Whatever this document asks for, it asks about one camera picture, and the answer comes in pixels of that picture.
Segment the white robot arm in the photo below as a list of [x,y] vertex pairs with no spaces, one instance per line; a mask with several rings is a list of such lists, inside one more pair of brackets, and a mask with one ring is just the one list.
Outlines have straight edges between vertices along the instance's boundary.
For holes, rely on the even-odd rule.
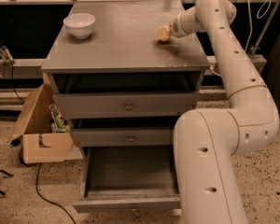
[[190,110],[175,124],[184,224],[248,224],[231,156],[269,145],[279,128],[272,95],[230,28],[235,16],[228,0],[197,0],[155,33],[160,41],[207,33],[229,102],[226,108]]

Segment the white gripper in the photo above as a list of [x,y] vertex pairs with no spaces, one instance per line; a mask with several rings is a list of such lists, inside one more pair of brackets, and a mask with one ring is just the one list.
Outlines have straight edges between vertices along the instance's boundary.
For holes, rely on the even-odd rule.
[[185,37],[194,33],[203,32],[204,28],[199,22],[194,10],[185,10],[176,15],[168,25],[163,25],[155,31],[155,37]]

